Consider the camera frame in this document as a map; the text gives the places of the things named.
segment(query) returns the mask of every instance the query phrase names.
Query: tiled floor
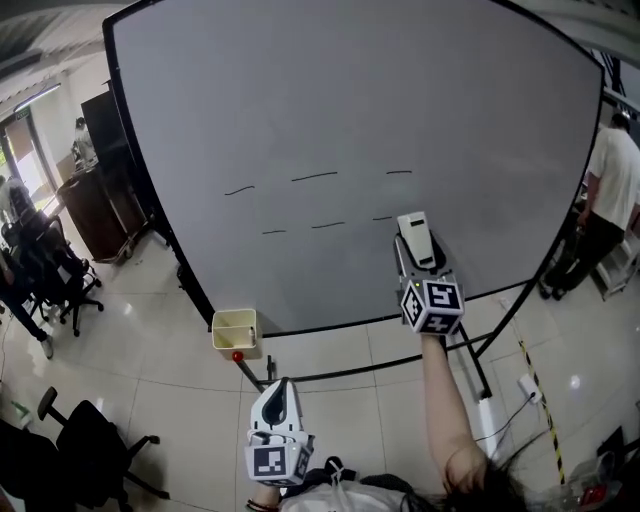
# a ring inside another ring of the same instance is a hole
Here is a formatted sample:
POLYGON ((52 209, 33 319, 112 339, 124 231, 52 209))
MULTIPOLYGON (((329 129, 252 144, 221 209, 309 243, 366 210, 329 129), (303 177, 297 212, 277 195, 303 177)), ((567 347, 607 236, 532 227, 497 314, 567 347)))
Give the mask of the tiled floor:
MULTIPOLYGON (((76 251, 87 256, 77 232, 63 220, 76 251)), ((251 492, 243 444, 256 394, 246 379, 211 347, 210 335, 178 287, 176 262, 160 239, 149 235, 120 267, 97 265, 105 304, 82 312, 81 335, 53 321, 55 338, 47 361, 16 321, 3 317, 4 363, 1 411, 15 421, 10 400, 35 411, 48 386, 59 391, 58 408, 69 414, 81 400, 96 404, 129 442, 145 434, 162 439, 136 459, 135 470, 164 486, 174 501, 160 503, 132 492, 139 510, 217 512, 242 510, 251 492)), ((467 304, 464 325, 471 336, 491 330, 517 290, 467 304)), ((640 278, 602 302, 591 281, 562 302, 536 294, 482 357, 493 397, 479 402, 480 383, 468 354, 450 355, 455 380, 474 434, 502 427, 524 402, 517 379, 527 371, 517 329, 540 377, 567 474, 593 457, 598 445, 622 425, 628 440, 639 434, 640 278)), ((280 376, 338 371, 417 354, 418 339, 398 321, 324 333, 270 339, 264 352, 275 357, 280 376)), ((263 361, 250 363, 265 374, 263 361)), ((427 492, 442 486, 430 460, 425 433, 421 366, 413 363, 375 373, 300 384, 304 425, 315 434, 313 462, 339 455, 361 475, 391 472, 427 492)), ((513 421, 504 442, 482 442, 496 458, 507 457, 544 431, 542 409, 528 405, 513 421)), ((33 429, 56 436, 47 418, 33 429)), ((515 476, 534 490, 558 483, 549 434, 519 459, 515 476)))

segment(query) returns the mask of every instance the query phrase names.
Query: black pants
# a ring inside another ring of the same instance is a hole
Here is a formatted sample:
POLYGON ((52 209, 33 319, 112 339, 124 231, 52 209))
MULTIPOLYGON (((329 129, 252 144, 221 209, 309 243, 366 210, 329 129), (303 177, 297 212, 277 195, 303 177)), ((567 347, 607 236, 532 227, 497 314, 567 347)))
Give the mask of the black pants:
POLYGON ((26 298, 26 295, 21 293, 18 288, 17 276, 16 282, 12 286, 8 286, 6 283, 0 286, 0 300, 11 310, 13 316, 24 325, 31 336, 38 341, 44 341, 47 339, 47 333, 36 325, 33 318, 31 318, 29 313, 22 307, 24 298, 26 298))
POLYGON ((560 290, 573 290, 623 239, 622 229, 592 212, 575 252, 563 251, 555 267, 547 272, 544 282, 560 290))

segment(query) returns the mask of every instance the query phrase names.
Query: power cord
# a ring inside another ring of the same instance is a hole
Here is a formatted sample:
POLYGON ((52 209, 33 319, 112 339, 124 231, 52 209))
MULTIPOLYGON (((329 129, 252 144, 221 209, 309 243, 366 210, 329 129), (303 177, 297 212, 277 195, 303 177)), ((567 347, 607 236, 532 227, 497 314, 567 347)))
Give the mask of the power cord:
POLYGON ((507 428, 507 427, 511 424, 511 422, 513 421, 513 419, 514 419, 514 418, 515 418, 515 417, 520 413, 520 411, 522 411, 522 409, 524 409, 524 408, 525 408, 525 406, 526 406, 529 402, 531 402, 531 400, 533 400, 533 399, 535 398, 535 396, 536 396, 536 394, 535 394, 535 393, 531 393, 531 395, 529 395, 529 398, 527 398, 527 399, 525 400, 525 402, 520 406, 520 408, 519 408, 516 412, 514 412, 514 413, 511 415, 511 417, 507 420, 507 422, 504 424, 504 426, 503 426, 501 429, 497 430, 496 432, 494 432, 494 433, 493 433, 493 434, 491 434, 490 436, 481 437, 480 439, 474 439, 474 441, 475 441, 476 443, 479 443, 480 441, 484 441, 485 439, 489 439, 490 437, 497 436, 500 432, 502 432, 505 428, 507 428))

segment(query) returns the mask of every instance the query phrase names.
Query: person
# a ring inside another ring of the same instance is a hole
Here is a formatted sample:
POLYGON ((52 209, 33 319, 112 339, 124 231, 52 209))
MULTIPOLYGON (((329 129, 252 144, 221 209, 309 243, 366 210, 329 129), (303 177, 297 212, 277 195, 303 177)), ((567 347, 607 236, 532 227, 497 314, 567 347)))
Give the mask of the person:
POLYGON ((11 270, 2 251, 0 251, 0 300, 11 310, 13 316, 29 331, 29 334, 42 345, 42 350, 47 359, 53 357, 53 344, 51 336, 40 329, 27 313, 22 304, 28 297, 28 293, 22 286, 21 279, 11 270))
POLYGON ((442 502, 430 503, 411 486, 393 475, 367 477, 360 482, 345 481, 340 459, 330 457, 328 466, 336 471, 328 481, 314 486, 311 470, 301 486, 287 488, 281 500, 277 487, 257 484, 247 510, 288 512, 315 510, 526 510, 523 489, 508 474, 519 450, 498 468, 478 447, 471 433, 469 418, 460 392, 438 337, 422 335, 427 438, 447 493, 442 502))
POLYGON ((629 129, 618 113, 598 133, 587 167, 587 201, 577 219, 584 233, 573 254, 561 257, 542 279, 543 298, 560 300, 576 288, 623 241, 640 212, 640 150, 629 129))
POLYGON ((35 214, 29 189, 18 178, 6 179, 0 175, 0 212, 5 222, 15 224, 35 214))
POLYGON ((89 130, 87 130, 87 123, 84 117, 76 119, 76 144, 80 151, 80 156, 85 162, 89 162, 96 156, 96 151, 93 149, 93 142, 91 142, 91 136, 89 130))

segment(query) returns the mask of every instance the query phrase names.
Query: hand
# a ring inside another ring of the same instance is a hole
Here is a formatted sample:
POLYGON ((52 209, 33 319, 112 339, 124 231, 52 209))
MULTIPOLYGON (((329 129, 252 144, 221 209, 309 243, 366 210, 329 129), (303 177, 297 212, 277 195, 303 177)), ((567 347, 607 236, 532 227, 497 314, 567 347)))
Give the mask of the hand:
POLYGON ((578 226, 585 227, 587 225, 588 218, 589 218, 589 211, 584 210, 578 217, 578 226))
POLYGON ((3 270, 2 273, 4 274, 4 280, 9 286, 11 286, 16 280, 15 274, 11 271, 10 268, 3 270))

